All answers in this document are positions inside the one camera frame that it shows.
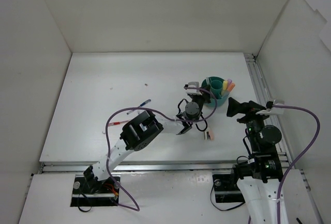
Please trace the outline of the orange capped clear highlighter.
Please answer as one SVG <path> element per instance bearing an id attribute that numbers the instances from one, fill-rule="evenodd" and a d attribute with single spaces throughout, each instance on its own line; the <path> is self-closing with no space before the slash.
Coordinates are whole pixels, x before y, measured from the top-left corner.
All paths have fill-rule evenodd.
<path id="1" fill-rule="evenodd" d="M 229 93 L 233 90 L 233 88 L 235 87 L 235 83 L 230 83 L 226 89 L 226 92 Z"/>

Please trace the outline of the fat yellow highlighter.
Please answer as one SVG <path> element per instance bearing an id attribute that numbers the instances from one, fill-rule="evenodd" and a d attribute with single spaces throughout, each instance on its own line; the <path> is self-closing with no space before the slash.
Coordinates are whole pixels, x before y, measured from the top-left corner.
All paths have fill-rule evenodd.
<path id="1" fill-rule="evenodd" d="M 221 96 L 223 96 L 225 94 L 227 88 L 228 88 L 228 81 L 224 80 L 223 83 L 222 83 L 222 90 L 221 90 L 221 93 L 220 93 Z"/>

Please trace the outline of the blue gel pen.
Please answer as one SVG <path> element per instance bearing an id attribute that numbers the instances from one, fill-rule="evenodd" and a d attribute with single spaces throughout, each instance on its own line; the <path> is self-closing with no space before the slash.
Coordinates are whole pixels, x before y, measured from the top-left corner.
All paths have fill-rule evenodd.
<path id="1" fill-rule="evenodd" d="M 144 101 L 143 103 L 141 103 L 141 104 L 139 105 L 139 107 L 143 107 L 143 106 L 145 106 L 146 104 L 148 104 L 148 103 L 150 103 L 150 102 L 151 102 L 151 100 L 148 99 L 148 100 Z"/>

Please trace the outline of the red gel pen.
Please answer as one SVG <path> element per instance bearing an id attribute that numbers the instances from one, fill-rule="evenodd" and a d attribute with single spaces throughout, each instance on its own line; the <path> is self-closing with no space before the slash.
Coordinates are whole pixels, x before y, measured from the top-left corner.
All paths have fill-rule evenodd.
<path id="1" fill-rule="evenodd" d="M 121 125 L 121 124 L 125 124 L 127 122 L 129 122 L 130 120 L 125 120 L 125 121 L 120 121 L 120 122 L 111 122 L 108 124 L 108 127 L 111 127 L 111 126 L 117 126 L 117 125 Z"/>

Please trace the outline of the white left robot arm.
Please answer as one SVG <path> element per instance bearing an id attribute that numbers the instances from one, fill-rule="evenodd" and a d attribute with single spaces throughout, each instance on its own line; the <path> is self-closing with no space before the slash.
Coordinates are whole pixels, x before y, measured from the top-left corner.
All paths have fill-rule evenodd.
<path id="1" fill-rule="evenodd" d="M 185 105 L 185 109 L 179 110 L 175 118 L 170 118 L 163 113 L 143 107 L 125 108 L 115 112 L 115 115 L 127 110 L 141 110 L 142 112 L 126 123 L 114 146 L 110 144 L 108 127 L 110 120 L 106 122 L 105 134 L 107 153 L 97 163 L 89 166 L 83 173 L 85 187 L 90 193 L 99 192 L 103 184 L 112 175 L 111 172 L 130 154 L 146 148 L 160 133 L 183 135 L 192 129 L 198 122 L 206 122 L 202 109 L 211 100 L 217 100 L 209 88 L 197 88 L 185 86 L 187 95 L 191 98 Z"/>

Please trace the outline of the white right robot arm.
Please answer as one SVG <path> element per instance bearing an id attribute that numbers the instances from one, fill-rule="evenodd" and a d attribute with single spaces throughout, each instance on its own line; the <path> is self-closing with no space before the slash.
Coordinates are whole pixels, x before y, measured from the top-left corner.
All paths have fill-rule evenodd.
<path id="1" fill-rule="evenodd" d="M 266 108 L 253 101 L 240 103 L 229 98 L 227 116 L 245 124 L 244 140 L 248 160 L 238 162 L 229 175 L 229 183 L 242 193 L 253 223 L 288 223 L 283 192 L 279 190 L 283 178 L 282 165 L 276 144 L 282 139 L 281 131 L 266 125 Z"/>

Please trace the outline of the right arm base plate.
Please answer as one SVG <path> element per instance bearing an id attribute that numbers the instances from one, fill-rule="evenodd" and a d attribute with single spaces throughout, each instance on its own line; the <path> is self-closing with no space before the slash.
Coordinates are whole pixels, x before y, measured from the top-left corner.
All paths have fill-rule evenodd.
<path id="1" fill-rule="evenodd" d="M 212 196 L 216 203 L 244 203 L 244 197 L 231 174 L 213 174 Z"/>

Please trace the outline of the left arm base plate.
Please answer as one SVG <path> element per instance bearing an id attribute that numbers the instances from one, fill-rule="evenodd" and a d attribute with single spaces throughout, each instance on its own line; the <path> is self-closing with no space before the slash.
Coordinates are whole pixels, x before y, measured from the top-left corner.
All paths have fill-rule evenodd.
<path id="1" fill-rule="evenodd" d="M 111 178 L 90 189 L 85 178 L 76 176 L 71 195 L 71 207 L 80 207 L 85 210 L 89 207 L 116 206 L 119 199 L 119 187 Z"/>

